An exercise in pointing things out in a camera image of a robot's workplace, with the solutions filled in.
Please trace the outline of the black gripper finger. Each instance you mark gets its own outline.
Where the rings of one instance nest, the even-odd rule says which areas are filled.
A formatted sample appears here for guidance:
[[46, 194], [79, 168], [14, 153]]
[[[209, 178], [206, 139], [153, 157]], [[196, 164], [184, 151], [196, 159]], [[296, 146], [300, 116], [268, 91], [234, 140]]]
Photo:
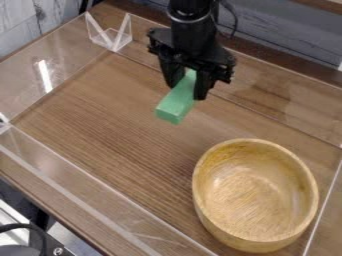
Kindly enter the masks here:
[[168, 86], [174, 88], [185, 77], [186, 69], [178, 62], [165, 56], [159, 57], [159, 64]]
[[200, 70], [197, 72], [197, 80], [194, 87], [194, 99], [205, 100], [209, 91], [214, 88], [217, 75], [214, 70]]

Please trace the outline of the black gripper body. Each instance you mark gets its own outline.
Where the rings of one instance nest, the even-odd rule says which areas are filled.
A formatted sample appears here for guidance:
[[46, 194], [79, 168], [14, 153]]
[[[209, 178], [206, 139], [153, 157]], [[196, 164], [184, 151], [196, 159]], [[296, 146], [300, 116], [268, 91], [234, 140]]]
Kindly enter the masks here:
[[169, 8], [170, 28], [153, 27], [147, 36], [149, 51], [169, 57], [185, 69], [214, 70], [217, 80], [232, 82], [237, 59], [217, 40], [216, 10], [184, 12]]

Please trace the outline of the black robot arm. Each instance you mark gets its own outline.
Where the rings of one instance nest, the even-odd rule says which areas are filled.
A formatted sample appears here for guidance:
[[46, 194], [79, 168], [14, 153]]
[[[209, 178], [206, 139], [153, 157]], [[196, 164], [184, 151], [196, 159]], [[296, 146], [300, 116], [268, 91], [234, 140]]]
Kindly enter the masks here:
[[230, 83], [237, 58], [220, 43], [220, 0], [170, 0], [168, 16], [170, 28], [151, 28], [149, 52], [158, 56], [163, 77], [174, 88], [186, 75], [196, 71], [194, 99], [202, 101], [216, 83]]

